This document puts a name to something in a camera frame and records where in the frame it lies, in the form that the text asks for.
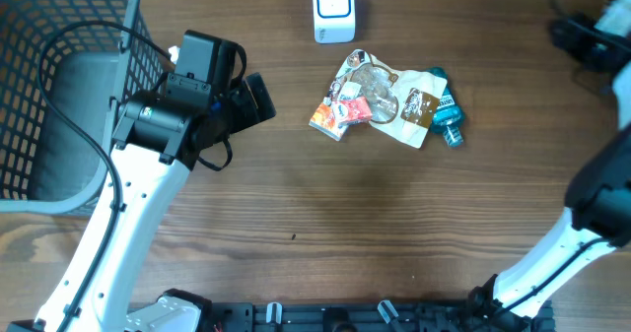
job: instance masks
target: blue and white object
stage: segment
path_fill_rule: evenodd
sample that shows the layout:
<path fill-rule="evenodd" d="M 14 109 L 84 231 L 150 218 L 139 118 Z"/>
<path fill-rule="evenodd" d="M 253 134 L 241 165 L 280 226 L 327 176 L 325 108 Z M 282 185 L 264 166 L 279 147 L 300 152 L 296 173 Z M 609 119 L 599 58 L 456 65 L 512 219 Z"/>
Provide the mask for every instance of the blue and white object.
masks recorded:
<path fill-rule="evenodd" d="M 355 0 L 314 0 L 314 33 L 319 43 L 355 37 Z"/>

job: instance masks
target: blue-gray plastic bin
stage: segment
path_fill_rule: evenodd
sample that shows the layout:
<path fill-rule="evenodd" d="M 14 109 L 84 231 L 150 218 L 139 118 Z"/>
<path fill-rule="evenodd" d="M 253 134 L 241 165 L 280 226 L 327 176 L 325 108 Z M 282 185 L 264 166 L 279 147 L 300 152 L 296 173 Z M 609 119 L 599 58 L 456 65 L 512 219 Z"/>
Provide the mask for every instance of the blue-gray plastic bin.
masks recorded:
<path fill-rule="evenodd" d="M 140 0 L 0 0 L 0 212 L 90 215 L 105 164 L 46 104 L 35 85 L 46 40 L 68 24 L 105 20 L 149 36 Z M 149 46 L 114 29 L 67 33 L 45 56 L 55 104 L 111 151 L 117 104 L 157 81 Z"/>

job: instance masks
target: wooden tabletop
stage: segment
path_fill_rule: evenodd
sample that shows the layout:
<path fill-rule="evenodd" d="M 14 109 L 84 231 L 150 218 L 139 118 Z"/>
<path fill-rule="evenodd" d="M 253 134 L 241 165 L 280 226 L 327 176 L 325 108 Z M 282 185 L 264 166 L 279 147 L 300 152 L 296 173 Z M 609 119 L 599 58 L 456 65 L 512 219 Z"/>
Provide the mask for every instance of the wooden tabletop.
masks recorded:
<path fill-rule="evenodd" d="M 574 0 L 597 11 L 602 0 Z M 157 44 L 186 30 L 239 42 L 278 115 L 198 166 L 157 232 L 134 302 L 179 288 L 213 301 L 461 299 L 551 228 L 567 184 L 615 133 L 612 100 L 571 81 L 546 0 L 356 0 L 353 42 L 314 41 L 311 0 L 142 0 Z M 397 70 L 442 66 L 467 120 L 450 150 L 368 126 L 335 142 L 308 123 L 362 48 Z M 220 161 L 223 149 L 204 156 Z M 33 318 L 85 220 L 0 216 L 0 325 Z M 600 259 L 553 296 L 559 331 L 628 331 L 631 254 Z"/>

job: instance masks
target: plastic bottle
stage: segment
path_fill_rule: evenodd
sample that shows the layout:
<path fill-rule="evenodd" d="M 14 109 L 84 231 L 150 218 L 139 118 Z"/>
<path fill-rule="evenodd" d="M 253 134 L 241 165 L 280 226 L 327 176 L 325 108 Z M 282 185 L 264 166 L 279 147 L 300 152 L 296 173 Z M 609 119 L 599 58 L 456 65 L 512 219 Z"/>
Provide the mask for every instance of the plastic bottle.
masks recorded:
<path fill-rule="evenodd" d="M 434 76 L 447 79 L 447 73 L 440 67 L 432 67 L 427 70 L 427 72 L 430 72 Z M 436 109 L 436 114 L 432 119 L 430 131 L 443 134 L 449 147 L 458 147 L 464 143 L 460 130 L 458 129 L 463 121 L 464 111 L 456 104 L 452 92 L 449 86 L 447 86 Z"/>

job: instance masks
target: cable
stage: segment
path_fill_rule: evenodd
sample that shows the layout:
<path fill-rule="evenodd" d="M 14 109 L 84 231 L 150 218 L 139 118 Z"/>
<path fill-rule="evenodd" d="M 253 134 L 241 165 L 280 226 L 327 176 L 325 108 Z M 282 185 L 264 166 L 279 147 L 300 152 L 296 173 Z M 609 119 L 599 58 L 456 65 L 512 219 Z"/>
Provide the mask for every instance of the cable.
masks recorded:
<path fill-rule="evenodd" d="M 541 283 L 538 287 L 532 289 L 530 293 L 524 295 L 517 301 L 511 303 L 506 308 L 502 308 L 496 311 L 491 317 L 489 317 L 488 324 L 490 325 L 493 320 L 496 320 L 497 318 L 509 312 L 513 308 L 528 301 L 532 297 L 535 297 L 537 294 L 539 294 L 539 292 L 545 289 L 545 287 L 547 287 L 550 283 L 552 283 L 552 281 L 554 281 L 561 273 L 563 273 L 563 271 L 565 271 L 572 263 L 574 263 L 574 261 L 576 261 L 583 253 L 585 253 L 587 250 L 592 248 L 593 245 L 599 244 L 599 243 L 605 243 L 605 242 L 607 242 L 607 240 L 601 237 L 601 238 L 594 238 L 588 243 L 582 245 L 576 252 L 574 252 L 574 254 L 570 258 L 568 258 L 568 260 L 565 261 L 565 263 L 563 263 L 556 271 L 554 271 L 554 273 L 552 273 L 552 275 L 550 275 L 546 280 L 544 280 L 543 283 Z M 473 329 L 471 329 L 470 332 L 476 331 L 485 325 L 487 325 L 487 323 L 482 322 L 478 324 L 477 326 L 475 326 Z"/>
<path fill-rule="evenodd" d="M 619 47 L 620 49 L 631 53 L 631 47 L 611 38 L 611 35 L 612 35 L 611 33 L 597 31 L 595 29 L 590 29 L 574 21 L 572 18 L 568 16 L 568 14 L 563 10 L 563 8 L 561 8 L 561 5 L 559 4 L 559 0 L 548 0 L 548 4 L 550 5 L 550 8 L 557 14 L 557 16 L 564 19 L 565 22 L 574 26 L 576 29 L 579 29 L 591 35 L 592 37 L 595 37 L 599 40 L 609 43 L 610 45 Z"/>
<path fill-rule="evenodd" d="M 83 129 L 81 129 L 79 125 L 77 125 L 72 120 L 70 120 L 70 118 L 68 118 L 66 114 L 64 114 L 61 110 L 59 110 L 59 108 L 52 101 L 50 101 L 44 89 L 43 83 L 41 82 L 41 74 L 43 73 L 43 60 L 45 58 L 45 55 L 48 53 L 48 50 L 50 50 L 50 48 L 52 47 L 52 45 L 65 33 L 68 33 L 70 31 L 76 30 L 81 27 L 86 27 L 86 26 L 105 26 L 105 27 L 110 27 L 110 28 L 114 28 L 123 32 L 130 33 L 134 37 L 137 37 L 141 41 L 145 42 L 147 45 L 151 46 L 154 50 L 156 50 L 161 55 L 165 56 L 167 59 L 170 58 L 167 52 L 165 52 L 163 49 L 158 47 L 158 45 L 153 43 L 150 39 L 143 36 L 139 32 L 134 31 L 125 26 L 119 25 L 117 23 L 107 22 L 107 21 L 85 21 L 85 22 L 77 22 L 77 23 L 68 25 L 65 28 L 61 29 L 59 32 L 53 34 L 51 38 L 46 42 L 43 49 L 41 50 L 41 53 L 39 54 L 39 61 L 37 62 L 36 81 L 37 81 L 37 87 L 39 88 L 41 97 L 46 102 L 46 105 L 48 106 L 48 108 L 52 110 L 52 112 L 55 115 L 57 115 L 70 129 L 72 129 L 75 133 L 77 133 L 77 135 L 79 135 L 82 139 L 84 139 L 88 143 L 88 145 L 90 145 L 90 147 L 92 147 L 95 150 L 95 152 L 97 152 L 97 155 L 99 155 L 101 160 L 103 160 L 103 162 L 105 163 L 105 166 L 107 167 L 107 171 L 109 172 L 109 175 L 111 176 L 113 191 L 114 191 L 113 201 L 111 205 L 111 215 L 109 216 L 109 221 L 107 223 L 107 227 L 105 228 L 103 239 L 101 243 L 99 244 L 99 248 L 97 249 L 97 252 L 95 253 L 95 257 L 92 260 L 92 263 L 90 264 L 90 267 L 88 268 L 88 271 L 86 272 L 86 276 L 84 277 L 83 281 L 81 282 L 81 285 L 79 286 L 79 289 L 77 290 L 77 294 L 73 297 L 70 304 L 67 305 L 66 308 L 64 308 L 65 315 L 63 317 L 63 320 L 59 324 L 59 328 L 57 329 L 57 332 L 64 331 L 68 327 L 68 324 L 70 324 L 71 319 L 75 316 L 77 307 L 79 306 L 79 303 L 81 302 L 86 292 L 86 289 L 90 285 L 90 282 L 92 282 L 92 279 L 97 271 L 97 268 L 99 267 L 99 264 L 101 263 L 103 255 L 105 254 L 107 245 L 109 244 L 109 241 L 111 240 L 111 236 L 113 234 L 113 230 L 116 226 L 116 221 L 118 219 L 118 214 L 119 214 L 118 211 L 122 203 L 122 184 L 120 182 L 120 176 L 118 175 L 118 171 L 116 170 L 116 167 L 113 161 L 111 160 L 111 158 L 109 157 L 109 155 L 105 152 L 105 150 L 101 147 L 101 145 L 97 143 L 97 141 L 95 141 L 95 139 L 93 139 L 90 135 L 88 135 L 88 133 L 86 133 Z"/>

